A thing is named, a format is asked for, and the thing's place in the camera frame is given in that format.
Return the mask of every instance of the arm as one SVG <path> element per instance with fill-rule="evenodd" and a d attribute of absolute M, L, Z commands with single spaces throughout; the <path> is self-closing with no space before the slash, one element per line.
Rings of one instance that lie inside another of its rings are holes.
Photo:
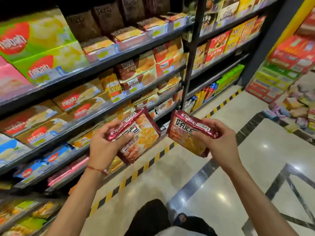
<path fill-rule="evenodd" d="M 119 124 L 120 121 L 106 123 L 93 136 L 90 145 L 89 166 L 101 171 L 108 169 L 118 149 L 122 148 L 133 137 L 133 134 L 129 133 L 114 142 L 105 140 L 105 134 Z M 61 208 L 57 218 L 53 221 L 45 236 L 80 235 L 103 177 L 104 175 L 98 170 L 85 170 L 74 191 Z"/>
<path fill-rule="evenodd" d="M 203 122 L 208 126 L 215 126 L 222 136 L 212 139 L 201 132 L 193 134 L 207 145 L 212 157 L 230 177 L 258 235 L 298 236 L 243 167 L 238 154 L 235 131 L 216 119 L 203 119 Z"/>

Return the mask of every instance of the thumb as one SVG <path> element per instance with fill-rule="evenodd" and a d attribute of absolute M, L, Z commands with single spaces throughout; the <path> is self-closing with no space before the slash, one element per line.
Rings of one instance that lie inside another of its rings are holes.
<path fill-rule="evenodd" d="M 118 149 L 123 148 L 127 142 L 129 142 L 134 137 L 133 133 L 124 134 L 121 138 L 117 139 L 115 141 L 116 145 L 118 146 Z"/>
<path fill-rule="evenodd" d="M 192 135 L 197 138 L 199 141 L 202 141 L 204 144 L 206 144 L 207 146 L 211 144 L 212 142 L 212 138 L 203 134 L 202 132 L 199 131 L 193 131 Z"/>

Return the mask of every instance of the pink package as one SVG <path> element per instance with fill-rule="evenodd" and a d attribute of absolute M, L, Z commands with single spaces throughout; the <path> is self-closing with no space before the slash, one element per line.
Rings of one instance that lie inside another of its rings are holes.
<path fill-rule="evenodd" d="M 0 100 L 26 92 L 34 86 L 13 65 L 0 64 Z"/>
<path fill-rule="evenodd" d="M 73 171 L 77 170 L 78 168 L 80 168 L 81 166 L 83 166 L 84 164 L 87 164 L 89 158 L 85 156 L 79 158 L 78 160 L 74 161 L 73 163 L 71 163 L 70 167 Z"/>
<path fill-rule="evenodd" d="M 65 167 L 54 174 L 52 177 L 48 178 L 48 186 L 52 186 L 54 183 L 60 181 L 62 178 L 66 177 L 68 174 L 72 173 L 72 169 L 70 167 Z"/>
<path fill-rule="evenodd" d="M 5 66 L 6 64 L 7 64 L 6 60 L 2 56 L 0 56 L 0 67 Z"/>

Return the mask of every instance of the person's right hand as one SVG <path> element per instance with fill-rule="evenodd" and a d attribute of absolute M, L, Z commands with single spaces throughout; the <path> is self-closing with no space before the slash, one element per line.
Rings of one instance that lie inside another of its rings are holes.
<path fill-rule="evenodd" d="M 206 144 L 210 149 L 212 157 L 229 174 L 233 170 L 242 168 L 242 162 L 239 158 L 236 134 L 224 123 L 217 119 L 204 118 L 202 122 L 207 126 L 215 126 L 221 137 L 213 139 L 201 132 L 194 131 L 193 135 Z"/>

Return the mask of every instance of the snack packet held in hand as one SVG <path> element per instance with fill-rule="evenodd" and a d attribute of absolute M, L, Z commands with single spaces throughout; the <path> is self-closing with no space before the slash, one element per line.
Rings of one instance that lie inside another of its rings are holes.
<path fill-rule="evenodd" d="M 115 141 L 129 132 L 132 132 L 134 137 L 117 153 L 126 164 L 134 163 L 161 136 L 161 130 L 149 115 L 147 108 L 137 109 L 118 128 L 111 131 L 107 139 Z"/>
<path fill-rule="evenodd" d="M 193 131 L 200 131 L 213 139 L 220 137 L 215 126 L 206 126 L 200 119 L 182 110 L 172 112 L 171 122 L 166 132 L 168 137 L 197 156 L 207 157 L 209 148 L 192 135 Z"/>

